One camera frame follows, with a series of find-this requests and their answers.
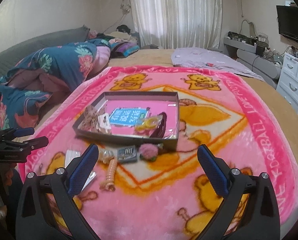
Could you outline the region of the bag of yellow hair ties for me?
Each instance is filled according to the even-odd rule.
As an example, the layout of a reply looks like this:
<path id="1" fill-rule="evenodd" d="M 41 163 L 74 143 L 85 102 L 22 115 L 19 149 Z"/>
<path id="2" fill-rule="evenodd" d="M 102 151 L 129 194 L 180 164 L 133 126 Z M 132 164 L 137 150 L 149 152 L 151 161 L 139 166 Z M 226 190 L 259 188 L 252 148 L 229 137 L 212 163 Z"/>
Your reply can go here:
<path id="1" fill-rule="evenodd" d="M 139 119 L 134 126 L 134 134 L 145 138 L 163 138 L 166 131 L 166 120 L 165 112 Z"/>

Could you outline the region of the white hair claw clip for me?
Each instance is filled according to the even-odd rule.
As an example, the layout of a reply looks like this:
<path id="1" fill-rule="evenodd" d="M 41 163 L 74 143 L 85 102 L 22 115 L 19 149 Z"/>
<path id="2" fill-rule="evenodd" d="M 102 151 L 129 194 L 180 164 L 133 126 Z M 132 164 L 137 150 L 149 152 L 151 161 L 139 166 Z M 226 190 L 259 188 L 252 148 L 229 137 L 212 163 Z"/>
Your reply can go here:
<path id="1" fill-rule="evenodd" d="M 106 133 L 110 134 L 112 132 L 112 128 L 110 126 L 109 122 L 109 114 L 101 114 L 98 116 L 98 121 L 97 121 L 97 130 L 101 133 Z"/>

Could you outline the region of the white card of earrings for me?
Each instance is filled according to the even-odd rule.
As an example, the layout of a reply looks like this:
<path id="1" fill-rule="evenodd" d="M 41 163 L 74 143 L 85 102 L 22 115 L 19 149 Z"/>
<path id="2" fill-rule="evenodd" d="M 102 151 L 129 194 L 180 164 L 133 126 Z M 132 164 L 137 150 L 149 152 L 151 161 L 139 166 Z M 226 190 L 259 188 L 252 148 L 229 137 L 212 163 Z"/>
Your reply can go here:
<path id="1" fill-rule="evenodd" d="M 64 167 L 67 168 L 67 166 L 71 163 L 71 161 L 74 158 L 78 158 L 80 156 L 81 156 L 81 152 L 79 152 L 79 151 L 67 150 L 67 152 L 65 153 Z M 84 190 L 95 178 L 96 178 L 96 172 L 92 171 L 89 174 L 89 176 L 88 176 L 84 186 L 82 187 L 82 189 Z"/>

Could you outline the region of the pink teddy bear blanket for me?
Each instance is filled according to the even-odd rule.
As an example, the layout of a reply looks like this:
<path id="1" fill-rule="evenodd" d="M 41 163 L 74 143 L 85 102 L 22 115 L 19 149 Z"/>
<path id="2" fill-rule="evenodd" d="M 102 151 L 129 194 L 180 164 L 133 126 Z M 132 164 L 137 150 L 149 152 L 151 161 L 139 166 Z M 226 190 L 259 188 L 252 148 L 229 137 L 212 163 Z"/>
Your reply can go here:
<path id="1" fill-rule="evenodd" d="M 298 165 L 276 118 L 242 78 L 209 69 L 109 68 L 38 129 L 49 144 L 19 166 L 20 176 L 51 174 L 66 150 L 84 151 L 91 140 L 76 136 L 74 122 L 100 94 L 129 91 L 178 94 L 178 143 L 155 161 L 119 164 L 114 191 L 100 189 L 108 165 L 97 162 L 96 178 L 75 202 L 102 239 L 196 239 L 222 202 L 199 164 L 202 144 L 244 174 L 268 173 L 282 222 L 298 206 Z"/>

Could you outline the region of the white sheer curtain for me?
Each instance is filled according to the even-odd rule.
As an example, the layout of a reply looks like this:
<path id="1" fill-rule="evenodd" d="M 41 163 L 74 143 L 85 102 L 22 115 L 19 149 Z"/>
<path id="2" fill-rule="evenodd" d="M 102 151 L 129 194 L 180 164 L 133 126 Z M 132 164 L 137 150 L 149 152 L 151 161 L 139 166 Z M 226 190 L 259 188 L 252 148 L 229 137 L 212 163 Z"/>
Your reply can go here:
<path id="1" fill-rule="evenodd" d="M 142 46 L 218 48 L 223 0 L 130 0 Z"/>

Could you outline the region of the lavender bed sheet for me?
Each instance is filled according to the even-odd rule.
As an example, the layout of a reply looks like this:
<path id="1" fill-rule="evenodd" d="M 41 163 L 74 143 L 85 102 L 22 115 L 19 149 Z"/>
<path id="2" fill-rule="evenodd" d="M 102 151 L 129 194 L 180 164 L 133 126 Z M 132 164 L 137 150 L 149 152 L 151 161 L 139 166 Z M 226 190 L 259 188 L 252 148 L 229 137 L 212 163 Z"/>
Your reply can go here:
<path id="1" fill-rule="evenodd" d="M 260 75 L 255 74 L 242 63 L 218 51 L 195 47 L 176 48 L 171 60 L 174 67 L 216 69 L 264 81 Z"/>

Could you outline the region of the grey padded headboard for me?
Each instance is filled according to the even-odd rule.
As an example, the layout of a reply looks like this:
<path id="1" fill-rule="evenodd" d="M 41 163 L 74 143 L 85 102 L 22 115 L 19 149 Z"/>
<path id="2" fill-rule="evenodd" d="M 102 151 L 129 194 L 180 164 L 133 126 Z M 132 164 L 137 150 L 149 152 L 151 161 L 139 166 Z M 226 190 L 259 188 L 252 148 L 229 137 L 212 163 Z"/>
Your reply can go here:
<path id="1" fill-rule="evenodd" d="M 87 40 L 90 29 L 83 25 L 76 29 L 56 31 L 23 41 L 0 52 L 0 77 L 29 54 L 46 48 Z"/>

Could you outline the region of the blue floral quilt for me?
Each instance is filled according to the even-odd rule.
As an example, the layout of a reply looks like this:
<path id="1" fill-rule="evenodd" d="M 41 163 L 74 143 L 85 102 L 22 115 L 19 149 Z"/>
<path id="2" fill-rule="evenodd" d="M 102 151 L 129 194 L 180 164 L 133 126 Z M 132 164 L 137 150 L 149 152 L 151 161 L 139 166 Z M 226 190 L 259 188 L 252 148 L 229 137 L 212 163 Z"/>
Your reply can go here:
<path id="1" fill-rule="evenodd" d="M 0 77 L 0 130 L 35 127 L 40 110 L 60 102 L 110 58 L 108 41 L 95 38 L 40 49 Z"/>

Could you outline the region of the purple striped pillow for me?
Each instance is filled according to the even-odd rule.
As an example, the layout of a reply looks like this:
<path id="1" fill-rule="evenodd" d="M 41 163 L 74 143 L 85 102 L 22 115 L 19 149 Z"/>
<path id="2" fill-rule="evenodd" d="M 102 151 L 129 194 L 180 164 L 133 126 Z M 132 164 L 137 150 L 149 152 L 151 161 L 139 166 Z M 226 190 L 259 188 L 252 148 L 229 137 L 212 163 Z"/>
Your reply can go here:
<path id="1" fill-rule="evenodd" d="M 132 42 L 116 42 L 111 45 L 111 58 L 126 58 L 132 55 L 133 53 L 136 53 L 140 47 Z"/>

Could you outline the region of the cream pearl hair claw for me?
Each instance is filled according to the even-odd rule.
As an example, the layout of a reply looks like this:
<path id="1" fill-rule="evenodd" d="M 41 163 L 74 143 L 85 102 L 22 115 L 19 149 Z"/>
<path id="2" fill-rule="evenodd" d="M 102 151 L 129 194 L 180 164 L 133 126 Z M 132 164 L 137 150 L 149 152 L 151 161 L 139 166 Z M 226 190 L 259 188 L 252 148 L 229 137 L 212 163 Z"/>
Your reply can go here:
<path id="1" fill-rule="evenodd" d="M 99 149 L 99 161 L 108 165 L 114 159 L 114 153 L 110 150 Z"/>

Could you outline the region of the grey curved bed footboard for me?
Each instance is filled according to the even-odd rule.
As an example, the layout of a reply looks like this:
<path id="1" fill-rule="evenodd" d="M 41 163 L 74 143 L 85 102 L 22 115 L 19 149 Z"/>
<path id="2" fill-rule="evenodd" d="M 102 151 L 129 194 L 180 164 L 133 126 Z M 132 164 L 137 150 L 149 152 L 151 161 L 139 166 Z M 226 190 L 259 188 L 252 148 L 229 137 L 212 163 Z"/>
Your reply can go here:
<path id="1" fill-rule="evenodd" d="M 271 87 L 277 88 L 281 66 L 255 54 L 255 46 L 228 37 L 224 38 L 224 45 L 230 57 L 235 57 L 249 70 L 260 75 Z"/>

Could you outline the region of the sheer red-dotted ribbon bow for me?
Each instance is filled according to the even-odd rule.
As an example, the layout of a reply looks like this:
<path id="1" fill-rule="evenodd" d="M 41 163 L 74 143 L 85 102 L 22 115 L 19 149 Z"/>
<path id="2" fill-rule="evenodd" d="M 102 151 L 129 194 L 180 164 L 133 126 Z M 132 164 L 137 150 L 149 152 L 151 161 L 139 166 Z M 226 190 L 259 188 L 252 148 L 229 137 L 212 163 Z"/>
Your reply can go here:
<path id="1" fill-rule="evenodd" d="M 105 114 L 105 109 L 103 107 L 97 109 L 93 105 L 87 106 L 83 113 L 83 120 L 78 125 L 78 129 L 87 132 L 101 132 L 99 116 L 103 114 Z"/>

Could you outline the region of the blue card of hairpins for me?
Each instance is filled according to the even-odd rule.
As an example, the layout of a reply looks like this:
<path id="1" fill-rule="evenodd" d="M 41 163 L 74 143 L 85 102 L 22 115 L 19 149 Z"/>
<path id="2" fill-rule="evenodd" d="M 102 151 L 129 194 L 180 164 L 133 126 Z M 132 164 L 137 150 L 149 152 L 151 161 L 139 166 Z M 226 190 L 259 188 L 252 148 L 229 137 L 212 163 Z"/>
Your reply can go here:
<path id="1" fill-rule="evenodd" d="M 125 146 L 117 150 L 117 159 L 120 164 L 136 163 L 138 161 L 137 148 Z"/>

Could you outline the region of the grey cardboard box tray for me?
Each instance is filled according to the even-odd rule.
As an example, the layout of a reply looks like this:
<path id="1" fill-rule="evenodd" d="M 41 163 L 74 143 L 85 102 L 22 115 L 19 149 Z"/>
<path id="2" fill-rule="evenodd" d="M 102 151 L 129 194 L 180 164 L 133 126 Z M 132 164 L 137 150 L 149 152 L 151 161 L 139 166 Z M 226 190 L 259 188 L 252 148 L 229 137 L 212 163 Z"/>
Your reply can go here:
<path id="1" fill-rule="evenodd" d="M 104 92 L 73 124 L 78 137 L 117 145 L 163 144 L 175 150 L 179 137 L 176 92 Z"/>

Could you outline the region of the black flat television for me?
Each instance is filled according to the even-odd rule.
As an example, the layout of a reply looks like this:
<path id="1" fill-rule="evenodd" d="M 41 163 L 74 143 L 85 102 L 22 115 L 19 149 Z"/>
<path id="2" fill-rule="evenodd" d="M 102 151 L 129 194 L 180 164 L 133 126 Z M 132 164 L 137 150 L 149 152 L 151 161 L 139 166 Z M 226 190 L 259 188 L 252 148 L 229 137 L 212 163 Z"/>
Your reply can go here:
<path id="1" fill-rule="evenodd" d="M 277 5 L 279 34 L 298 43 L 298 8 Z"/>

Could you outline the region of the white drawer cabinet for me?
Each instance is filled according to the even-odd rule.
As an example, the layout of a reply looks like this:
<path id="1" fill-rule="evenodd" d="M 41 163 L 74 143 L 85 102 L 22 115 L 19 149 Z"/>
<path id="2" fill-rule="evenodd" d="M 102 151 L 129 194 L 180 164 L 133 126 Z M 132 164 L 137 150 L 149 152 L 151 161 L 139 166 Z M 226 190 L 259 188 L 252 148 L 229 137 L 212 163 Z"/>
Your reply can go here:
<path id="1" fill-rule="evenodd" d="M 290 53 L 284 54 L 276 91 L 298 113 L 298 57 Z"/>

